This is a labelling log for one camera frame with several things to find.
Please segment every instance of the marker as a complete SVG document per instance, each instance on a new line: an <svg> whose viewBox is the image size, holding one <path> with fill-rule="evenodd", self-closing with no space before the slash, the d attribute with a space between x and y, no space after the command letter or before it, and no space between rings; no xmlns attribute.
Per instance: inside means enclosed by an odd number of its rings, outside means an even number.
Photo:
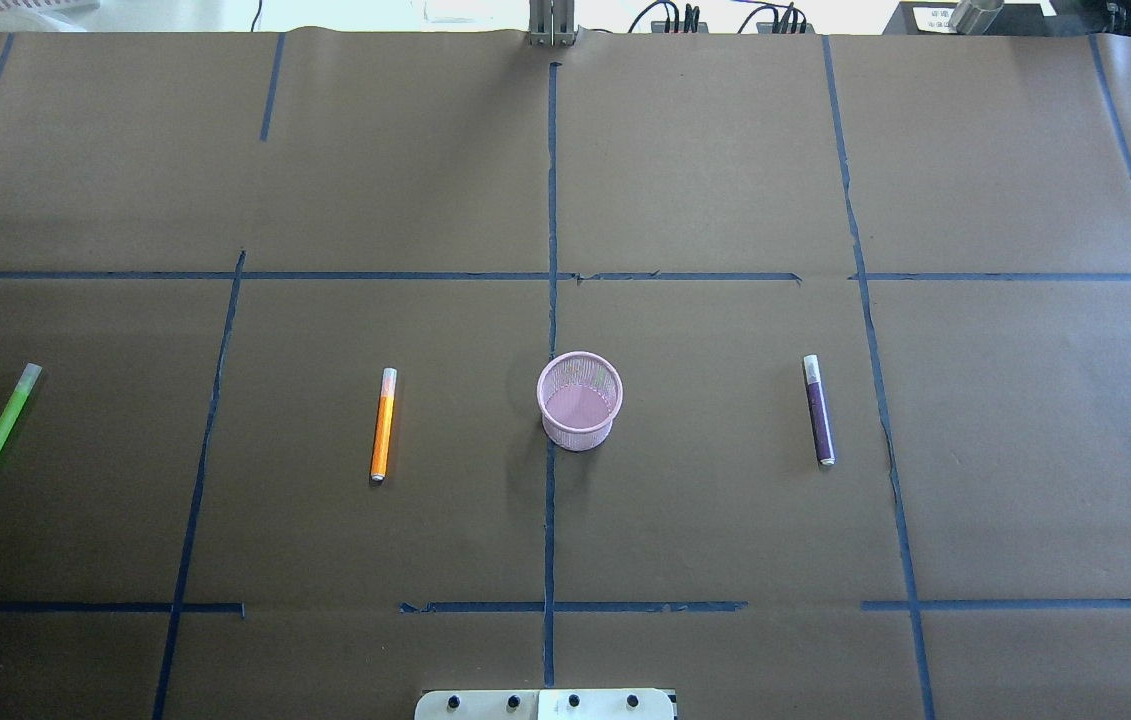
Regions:
<svg viewBox="0 0 1131 720"><path fill-rule="evenodd" d="M369 479L387 478L387 446L392 439L392 408L396 405L396 368L383 368L383 389L378 393L378 427L374 430L374 457L369 462Z"/></svg>
<svg viewBox="0 0 1131 720"><path fill-rule="evenodd" d="M804 356L806 366L806 398L809 420L813 423L813 450L819 465L836 465L836 451L831 446L831 419L827 416L827 397L822 393L822 373L818 370L818 356Z"/></svg>
<svg viewBox="0 0 1131 720"><path fill-rule="evenodd" d="M40 378L40 365L27 363L26 368L21 370L21 378L18 378L18 384L12 389L12 394L9 396L9 402L6 402L6 409L1 413L0 454L5 442L9 439L9 430L12 430L12 425L17 423L18 414L21 413L21 407L27 404L27 397L31 396L31 389L36 385L36 378Z"/></svg>

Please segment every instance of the orange marker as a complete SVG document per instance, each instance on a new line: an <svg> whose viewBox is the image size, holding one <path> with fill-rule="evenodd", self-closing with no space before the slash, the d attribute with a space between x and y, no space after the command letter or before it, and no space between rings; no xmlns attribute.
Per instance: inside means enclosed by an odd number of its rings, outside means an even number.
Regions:
<svg viewBox="0 0 1131 720"><path fill-rule="evenodd" d="M383 389L378 396L378 427L374 430L374 459L369 462L369 479L387 478L387 448L392 439L392 408L396 405L396 368L383 368Z"/></svg>

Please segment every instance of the white metal bracket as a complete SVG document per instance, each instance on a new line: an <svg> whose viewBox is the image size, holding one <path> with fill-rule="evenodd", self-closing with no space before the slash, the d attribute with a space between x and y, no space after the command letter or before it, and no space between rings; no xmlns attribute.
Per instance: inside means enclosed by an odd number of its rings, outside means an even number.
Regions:
<svg viewBox="0 0 1131 720"><path fill-rule="evenodd" d="M569 47L578 40L575 0L529 0L529 44Z"/></svg>
<svg viewBox="0 0 1131 720"><path fill-rule="evenodd" d="M432 691L414 720L676 720L674 697L656 688Z"/></svg>

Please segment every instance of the pink plastic basket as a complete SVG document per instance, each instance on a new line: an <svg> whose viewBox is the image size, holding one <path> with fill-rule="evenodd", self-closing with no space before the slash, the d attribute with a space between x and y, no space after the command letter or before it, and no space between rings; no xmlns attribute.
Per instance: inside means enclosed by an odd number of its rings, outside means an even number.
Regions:
<svg viewBox="0 0 1131 720"><path fill-rule="evenodd" d="M566 450L601 445L623 407L623 379L605 357L567 352L538 374L538 410L547 437Z"/></svg>

